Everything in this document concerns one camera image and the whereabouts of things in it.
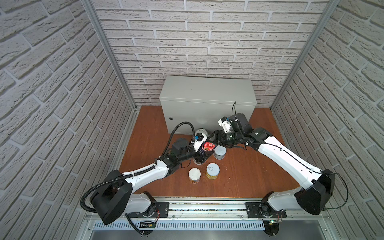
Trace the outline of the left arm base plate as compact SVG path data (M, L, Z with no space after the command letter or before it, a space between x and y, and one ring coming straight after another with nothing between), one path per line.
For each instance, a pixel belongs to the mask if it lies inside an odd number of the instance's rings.
M169 202L156 202L151 204L150 207L143 213L135 212L129 213L130 218L167 218L169 213Z

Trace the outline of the white flat-lid can front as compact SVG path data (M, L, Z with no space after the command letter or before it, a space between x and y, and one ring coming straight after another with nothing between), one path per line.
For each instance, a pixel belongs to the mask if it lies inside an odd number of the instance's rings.
M201 179L201 171L198 168L192 168L189 170L188 176L192 184L197 184Z

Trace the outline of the yellow labelled can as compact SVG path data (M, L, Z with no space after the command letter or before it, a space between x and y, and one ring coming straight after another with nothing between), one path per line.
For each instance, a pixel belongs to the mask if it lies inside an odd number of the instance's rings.
M215 180L218 177L219 173L220 173L220 167L217 164L210 163L207 165L206 176L210 180Z

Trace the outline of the red tomato can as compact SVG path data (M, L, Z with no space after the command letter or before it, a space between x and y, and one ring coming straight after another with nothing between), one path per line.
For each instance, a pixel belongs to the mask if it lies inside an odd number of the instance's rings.
M211 142L204 142L197 151L195 160L199 164L203 164L214 153L217 146Z

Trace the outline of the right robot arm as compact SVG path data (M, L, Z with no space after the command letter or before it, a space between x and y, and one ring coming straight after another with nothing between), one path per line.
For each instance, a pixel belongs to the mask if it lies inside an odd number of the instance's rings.
M266 216L282 210L302 209L311 215L319 215L333 195L335 173L321 170L285 147L264 128L253 128L244 114L235 114L219 121L221 130L215 130L207 142L216 146L252 148L268 157L288 174L299 187L284 192L270 192L260 203L260 210Z

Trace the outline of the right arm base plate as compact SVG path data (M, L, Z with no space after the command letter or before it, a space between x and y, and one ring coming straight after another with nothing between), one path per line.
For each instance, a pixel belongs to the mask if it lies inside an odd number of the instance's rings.
M285 210L276 211L268 203L246 202L245 206L248 218L250 219L283 219L287 217Z

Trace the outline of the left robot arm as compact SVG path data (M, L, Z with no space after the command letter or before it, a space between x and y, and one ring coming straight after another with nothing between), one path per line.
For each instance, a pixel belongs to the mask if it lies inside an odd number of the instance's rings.
M164 179L178 169L184 161L195 159L204 163L217 148L205 139L194 137L192 141L178 139L165 153L151 165L141 169L121 173L114 170L104 181L88 191L90 203L105 225L109 225L122 215L140 213L145 217L157 217L156 200L148 192L136 191L154 181Z

